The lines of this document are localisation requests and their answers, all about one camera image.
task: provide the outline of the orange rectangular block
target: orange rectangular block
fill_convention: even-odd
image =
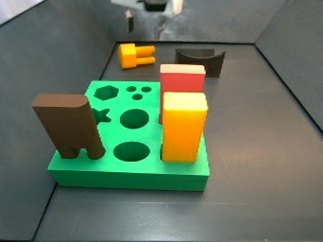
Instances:
[[[164,93],[202,93],[204,88],[206,69],[203,65],[160,65],[160,118],[163,123]]]
[[[164,93],[162,148],[164,162],[196,161],[207,110],[204,93]]]

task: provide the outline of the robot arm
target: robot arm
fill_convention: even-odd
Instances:
[[[154,37],[158,41],[160,39],[160,33],[164,30],[167,20],[172,19],[182,12],[183,1],[184,0],[111,0],[111,3],[126,8],[128,32],[134,30],[134,17],[130,12],[131,9],[159,12],[159,20],[154,30]]]

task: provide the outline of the brown block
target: brown block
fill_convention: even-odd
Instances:
[[[87,149],[91,159],[104,156],[103,141],[84,95],[42,94],[32,107],[62,158],[78,158],[82,148]]]

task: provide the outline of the toy block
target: toy block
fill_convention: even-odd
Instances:
[[[98,112],[98,129],[107,153],[94,162],[84,149],[78,159],[70,160],[62,159],[56,152],[48,170],[59,185],[204,190],[210,167],[203,136],[195,163],[164,163],[160,159],[159,94],[160,82],[91,82],[86,96]]]
[[[32,107],[63,159],[78,158],[82,148],[87,149],[90,159],[104,156],[87,96],[43,94],[35,98]]]
[[[207,110],[204,93],[164,93],[164,162],[196,161]]]
[[[154,64],[155,57],[151,56],[154,52],[155,47],[152,45],[136,47],[134,43],[120,44],[119,63],[123,69],[135,68],[143,64]]]
[[[203,65],[162,64],[160,65],[160,117],[163,123],[164,93],[202,93],[206,70]]]

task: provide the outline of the orange t-shaped block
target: orange t-shaped block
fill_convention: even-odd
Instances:
[[[140,46],[136,47],[135,43],[124,43],[119,45],[119,63],[123,69],[135,68],[142,64],[154,64],[155,57],[152,53],[155,52],[155,47]]]

